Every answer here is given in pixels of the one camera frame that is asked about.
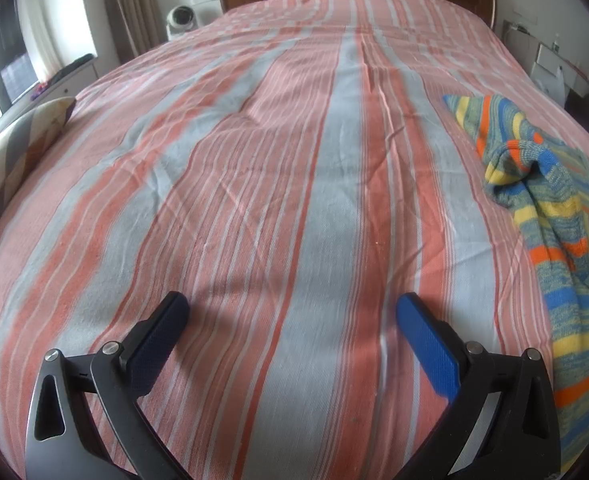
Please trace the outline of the beige curtain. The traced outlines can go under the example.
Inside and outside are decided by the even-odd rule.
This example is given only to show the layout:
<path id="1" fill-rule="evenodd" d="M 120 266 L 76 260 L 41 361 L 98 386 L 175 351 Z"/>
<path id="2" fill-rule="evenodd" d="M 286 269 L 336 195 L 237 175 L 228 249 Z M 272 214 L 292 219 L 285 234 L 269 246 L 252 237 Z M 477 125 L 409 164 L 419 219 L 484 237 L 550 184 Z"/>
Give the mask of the beige curtain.
<path id="1" fill-rule="evenodd" d="M 157 0 L 104 0 L 121 63 L 160 46 L 165 31 Z"/>

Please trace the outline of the white desk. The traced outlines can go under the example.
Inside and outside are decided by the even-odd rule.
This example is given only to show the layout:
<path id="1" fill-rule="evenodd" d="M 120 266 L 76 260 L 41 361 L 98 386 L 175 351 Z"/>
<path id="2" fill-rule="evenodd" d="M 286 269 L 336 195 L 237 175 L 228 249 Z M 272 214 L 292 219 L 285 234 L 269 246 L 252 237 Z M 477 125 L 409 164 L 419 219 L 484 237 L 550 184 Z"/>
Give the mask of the white desk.
<path id="1" fill-rule="evenodd" d="M 563 71 L 566 99 L 570 92 L 578 96 L 585 96 L 589 92 L 589 81 L 581 70 L 531 35 L 523 26 L 503 21 L 502 40 L 529 77 L 533 63 L 537 62 L 553 74 L 556 74 L 557 68 Z"/>

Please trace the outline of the white plastic bag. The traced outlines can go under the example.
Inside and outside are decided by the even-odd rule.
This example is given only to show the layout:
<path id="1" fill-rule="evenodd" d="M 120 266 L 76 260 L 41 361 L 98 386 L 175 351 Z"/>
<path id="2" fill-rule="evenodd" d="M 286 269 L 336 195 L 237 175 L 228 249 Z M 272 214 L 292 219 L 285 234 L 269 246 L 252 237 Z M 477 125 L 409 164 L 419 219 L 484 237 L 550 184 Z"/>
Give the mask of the white plastic bag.
<path id="1" fill-rule="evenodd" d="M 537 62 L 534 62 L 530 78 L 544 94 L 559 106 L 566 102 L 566 91 L 563 71 L 557 68 L 556 74 L 551 73 Z"/>

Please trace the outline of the dark clothes on bench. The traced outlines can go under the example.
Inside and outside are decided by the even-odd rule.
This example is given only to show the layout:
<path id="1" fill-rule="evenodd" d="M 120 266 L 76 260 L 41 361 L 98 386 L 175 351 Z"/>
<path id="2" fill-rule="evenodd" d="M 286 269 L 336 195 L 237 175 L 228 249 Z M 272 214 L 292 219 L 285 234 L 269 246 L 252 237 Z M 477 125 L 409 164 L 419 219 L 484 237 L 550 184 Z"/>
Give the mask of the dark clothes on bench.
<path id="1" fill-rule="evenodd" d="M 31 94 L 31 101 L 42 99 L 58 99 L 63 96 L 76 96 L 78 92 L 97 80 L 95 68 L 96 56 L 86 54 L 77 58 L 71 64 L 64 66 L 48 81 L 39 84 Z"/>

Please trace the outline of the white round fan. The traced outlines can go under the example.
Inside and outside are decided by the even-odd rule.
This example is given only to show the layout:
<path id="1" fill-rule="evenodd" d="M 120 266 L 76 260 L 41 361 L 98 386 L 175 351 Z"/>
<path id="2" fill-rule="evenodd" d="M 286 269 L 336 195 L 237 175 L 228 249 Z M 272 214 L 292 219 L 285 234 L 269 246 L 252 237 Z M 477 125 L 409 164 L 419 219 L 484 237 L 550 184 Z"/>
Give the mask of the white round fan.
<path id="1" fill-rule="evenodd" d="M 166 36 L 174 40 L 198 27 L 197 16 L 190 6 L 176 6 L 165 19 Z"/>

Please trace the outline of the striped throw pillow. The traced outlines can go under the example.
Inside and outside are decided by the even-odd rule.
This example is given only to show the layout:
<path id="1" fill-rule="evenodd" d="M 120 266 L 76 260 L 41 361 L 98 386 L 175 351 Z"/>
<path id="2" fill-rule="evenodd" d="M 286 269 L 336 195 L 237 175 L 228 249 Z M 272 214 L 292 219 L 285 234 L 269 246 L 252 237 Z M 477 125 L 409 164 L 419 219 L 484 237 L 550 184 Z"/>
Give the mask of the striped throw pillow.
<path id="1" fill-rule="evenodd" d="M 0 217 L 60 137 L 75 105 L 73 96 L 49 101 L 23 114 L 0 133 Z"/>

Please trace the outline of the pink striped bed cover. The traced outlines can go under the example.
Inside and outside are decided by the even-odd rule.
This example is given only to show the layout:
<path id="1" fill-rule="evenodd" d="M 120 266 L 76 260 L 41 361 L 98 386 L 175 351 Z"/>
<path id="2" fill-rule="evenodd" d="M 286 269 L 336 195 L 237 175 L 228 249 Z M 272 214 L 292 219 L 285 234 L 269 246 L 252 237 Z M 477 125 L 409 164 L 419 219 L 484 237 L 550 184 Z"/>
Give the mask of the pink striped bed cover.
<path id="1" fill-rule="evenodd" d="M 444 0 L 270 0 L 88 87 L 0 219 L 0 452 L 44 354 L 190 321 L 142 410 L 197 479 L 388 479 L 445 408 L 395 326 L 417 292 L 492 351 L 557 343 L 448 94 L 589 134 Z"/>

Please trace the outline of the striped knitted sweater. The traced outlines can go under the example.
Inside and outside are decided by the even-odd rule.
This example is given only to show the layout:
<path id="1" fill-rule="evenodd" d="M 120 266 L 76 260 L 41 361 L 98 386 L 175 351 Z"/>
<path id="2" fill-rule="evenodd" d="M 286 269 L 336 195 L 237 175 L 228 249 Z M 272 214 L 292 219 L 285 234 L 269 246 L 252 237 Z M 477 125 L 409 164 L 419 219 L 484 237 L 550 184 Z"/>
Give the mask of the striped knitted sweater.
<path id="1" fill-rule="evenodd" d="M 485 193 L 511 213 L 549 309 L 568 470 L 589 445 L 589 158 L 531 124 L 506 96 L 443 101 L 481 159 Z"/>

